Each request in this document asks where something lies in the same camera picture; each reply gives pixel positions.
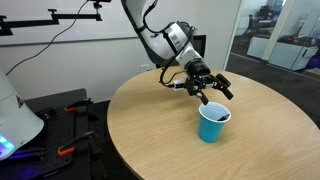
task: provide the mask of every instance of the blue paper cup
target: blue paper cup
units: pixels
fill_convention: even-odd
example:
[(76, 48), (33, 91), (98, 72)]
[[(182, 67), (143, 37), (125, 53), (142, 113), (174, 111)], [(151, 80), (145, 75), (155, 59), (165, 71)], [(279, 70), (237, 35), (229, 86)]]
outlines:
[[(204, 142), (213, 143), (218, 139), (224, 124), (231, 119), (231, 113), (228, 108), (215, 102), (209, 102), (207, 105), (201, 104), (199, 112), (199, 137)], [(228, 119), (218, 121), (227, 114), (230, 114)]]

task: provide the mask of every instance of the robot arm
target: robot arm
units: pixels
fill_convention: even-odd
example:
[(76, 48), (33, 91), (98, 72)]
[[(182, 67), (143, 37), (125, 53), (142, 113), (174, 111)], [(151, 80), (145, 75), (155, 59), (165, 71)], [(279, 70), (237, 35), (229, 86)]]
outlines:
[(187, 23), (175, 22), (168, 24), (160, 31), (151, 30), (145, 22), (146, 15), (156, 6), (158, 0), (142, 14), (146, 0), (121, 0), (122, 6), (147, 51), (151, 61), (155, 64), (167, 62), (160, 77), (163, 83), (163, 75), (170, 63), (176, 60), (188, 77), (180, 80), (179, 84), (167, 87), (186, 88), (190, 96), (201, 99), (203, 104), (208, 103), (208, 99), (202, 89), (214, 88), (222, 91), (228, 99), (233, 94), (228, 90), (231, 83), (222, 75), (211, 75), (210, 69), (203, 62), (203, 58), (196, 52), (190, 42), (194, 27)]

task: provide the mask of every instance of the floor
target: floor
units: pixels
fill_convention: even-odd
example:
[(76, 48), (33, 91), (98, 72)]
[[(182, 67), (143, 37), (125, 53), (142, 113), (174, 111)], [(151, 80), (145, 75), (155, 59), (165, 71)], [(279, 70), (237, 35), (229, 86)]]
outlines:
[[(227, 71), (246, 76), (258, 81), (298, 105), (320, 128), (320, 81), (302, 76), (301, 74), (280, 69), (266, 63), (250, 60), (231, 53)], [(100, 121), (96, 122), (97, 133), (104, 134), (100, 144), (104, 150), (104, 165), (108, 172), (108, 179), (137, 179), (118, 156), (110, 135), (105, 132), (108, 129), (106, 124), (107, 109), (109, 101), (94, 105)]]

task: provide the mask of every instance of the blue light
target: blue light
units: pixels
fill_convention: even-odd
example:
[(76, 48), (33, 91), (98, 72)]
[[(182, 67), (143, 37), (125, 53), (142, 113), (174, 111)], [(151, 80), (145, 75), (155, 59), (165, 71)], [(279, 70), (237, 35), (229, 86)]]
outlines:
[(0, 135), (0, 143), (6, 147), (8, 150), (12, 150), (14, 149), (14, 145), (11, 144), (11, 142), (9, 142), (8, 140), (6, 140), (6, 138), (4, 138), (3, 136)]

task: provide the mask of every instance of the round wooden table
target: round wooden table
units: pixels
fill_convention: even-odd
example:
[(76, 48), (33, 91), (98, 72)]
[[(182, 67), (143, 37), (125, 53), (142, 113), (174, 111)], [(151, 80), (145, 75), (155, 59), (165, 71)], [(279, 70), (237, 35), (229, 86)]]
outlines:
[[(178, 70), (170, 68), (167, 76)], [(160, 85), (160, 73), (157, 69), (130, 79), (109, 105), (112, 141), (138, 178), (320, 179), (320, 131), (276, 91), (221, 72), (232, 83), (234, 98), (213, 89), (204, 92), (228, 107), (232, 119), (210, 144), (198, 137), (201, 101), (186, 90)]]

